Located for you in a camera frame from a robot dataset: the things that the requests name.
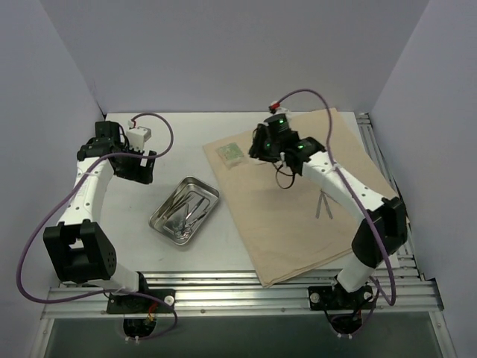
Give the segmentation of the green gauze packet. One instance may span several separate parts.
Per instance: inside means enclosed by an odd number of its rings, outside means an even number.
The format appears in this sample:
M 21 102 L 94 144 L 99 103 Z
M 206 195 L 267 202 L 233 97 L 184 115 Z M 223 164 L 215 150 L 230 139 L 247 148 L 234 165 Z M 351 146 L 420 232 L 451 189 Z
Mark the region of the green gauze packet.
M 240 149 L 236 142 L 223 145 L 215 150 L 217 155 L 221 158 L 223 164 L 231 169 L 235 166 L 241 165 L 246 162 L 243 151 Z

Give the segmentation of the steel tweezers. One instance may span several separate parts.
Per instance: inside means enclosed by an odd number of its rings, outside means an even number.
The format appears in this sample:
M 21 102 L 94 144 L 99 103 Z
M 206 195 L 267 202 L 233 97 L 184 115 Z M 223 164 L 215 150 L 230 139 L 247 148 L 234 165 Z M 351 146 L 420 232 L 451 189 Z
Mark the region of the steel tweezers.
M 177 199 L 177 201 L 174 203 L 174 206 L 172 207 L 172 210 L 173 211 L 180 210 L 182 207 L 184 207 L 190 201 L 195 199 L 197 196 L 198 194 L 194 191 L 187 192 L 185 195 L 182 195 Z
M 171 206 L 163 213 L 162 218 L 168 219 L 175 211 L 177 211 L 181 205 L 190 201 L 193 197 L 191 192 L 177 197 L 176 200 L 171 204 Z
M 196 194 L 190 192 L 188 194 L 180 196 L 166 211 L 164 216 L 171 216 L 174 213 L 176 213 L 178 210 L 181 208 L 185 207 L 186 208 L 186 215 L 189 214 L 190 209 L 189 209 L 189 202 L 192 201 L 197 197 Z

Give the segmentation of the stainless steel tray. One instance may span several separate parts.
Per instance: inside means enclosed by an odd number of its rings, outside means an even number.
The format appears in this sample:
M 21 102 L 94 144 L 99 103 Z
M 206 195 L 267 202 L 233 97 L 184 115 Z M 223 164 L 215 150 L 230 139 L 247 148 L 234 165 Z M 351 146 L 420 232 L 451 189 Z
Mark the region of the stainless steel tray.
M 188 176 L 149 218 L 149 227 L 173 244 L 187 245 L 220 200 L 220 192 L 204 181 Z

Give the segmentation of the steel scissors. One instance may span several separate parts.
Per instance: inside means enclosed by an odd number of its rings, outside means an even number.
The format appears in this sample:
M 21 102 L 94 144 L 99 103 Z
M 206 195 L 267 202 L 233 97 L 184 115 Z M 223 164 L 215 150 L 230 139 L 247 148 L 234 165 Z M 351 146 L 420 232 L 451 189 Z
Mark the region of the steel scissors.
M 188 201 L 185 201 L 180 209 L 182 210 L 182 218 L 179 223 L 175 226 L 174 236 L 177 239 L 185 239 L 190 237 L 192 232 L 192 215 L 198 210 L 199 206 L 202 205 L 203 198 L 199 199 L 196 204 L 189 208 Z
M 195 225 L 206 215 L 208 206 L 209 200 L 205 198 L 199 199 L 191 209 L 186 205 L 186 214 L 176 226 L 174 235 L 181 239 L 189 238 Z
M 190 236 L 195 225 L 209 212 L 208 206 L 204 208 L 200 213 L 198 213 L 193 219 L 185 219 L 183 223 L 183 229 L 181 231 L 183 236 Z

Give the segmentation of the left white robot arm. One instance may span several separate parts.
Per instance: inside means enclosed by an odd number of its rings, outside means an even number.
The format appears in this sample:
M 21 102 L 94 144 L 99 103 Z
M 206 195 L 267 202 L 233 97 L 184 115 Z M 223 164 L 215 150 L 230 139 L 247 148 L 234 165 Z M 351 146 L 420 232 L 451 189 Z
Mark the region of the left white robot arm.
M 153 180 L 154 159 L 141 164 L 151 130 L 116 122 L 97 122 L 95 136 L 77 153 L 77 192 L 54 227 L 43 233 L 48 255 L 62 282 L 87 283 L 113 291 L 126 290 L 124 305 L 141 313 L 151 302 L 138 272 L 118 262 L 112 242 L 100 227 L 107 186 L 114 176 L 137 183 Z

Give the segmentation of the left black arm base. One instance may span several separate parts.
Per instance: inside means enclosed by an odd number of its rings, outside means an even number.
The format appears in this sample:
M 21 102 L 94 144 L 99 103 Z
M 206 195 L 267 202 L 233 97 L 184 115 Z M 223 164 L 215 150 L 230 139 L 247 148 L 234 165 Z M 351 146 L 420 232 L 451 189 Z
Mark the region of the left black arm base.
M 111 294 L 106 312 L 108 314 L 170 313 L 171 310 L 165 305 L 174 306 L 176 291 L 174 289 L 152 289 L 146 292 L 146 295 L 160 299 L 163 304 L 135 295 Z

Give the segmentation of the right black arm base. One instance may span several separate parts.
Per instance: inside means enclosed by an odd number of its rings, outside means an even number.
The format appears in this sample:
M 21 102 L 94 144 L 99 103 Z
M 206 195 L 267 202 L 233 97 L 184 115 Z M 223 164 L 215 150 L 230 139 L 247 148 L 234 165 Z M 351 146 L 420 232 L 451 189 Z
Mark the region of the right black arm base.
M 355 292 L 347 292 L 339 283 L 334 286 L 309 286 L 309 306 L 315 311 L 370 309 L 373 290 L 365 285 Z

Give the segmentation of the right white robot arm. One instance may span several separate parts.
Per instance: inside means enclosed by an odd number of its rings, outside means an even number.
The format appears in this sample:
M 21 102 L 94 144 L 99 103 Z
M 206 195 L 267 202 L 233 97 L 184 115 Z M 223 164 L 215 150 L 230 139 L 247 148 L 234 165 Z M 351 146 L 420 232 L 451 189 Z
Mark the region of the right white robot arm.
M 353 252 L 330 291 L 335 305 L 349 307 L 376 268 L 381 263 L 388 265 L 389 256 L 406 242 L 403 203 L 398 197 L 388 200 L 365 186 L 316 139 L 301 139 L 290 129 L 284 114 L 273 115 L 257 125 L 249 155 L 262 162 L 281 163 L 290 168 L 292 175 L 316 183 L 320 187 L 320 207 L 330 198 L 356 222 Z

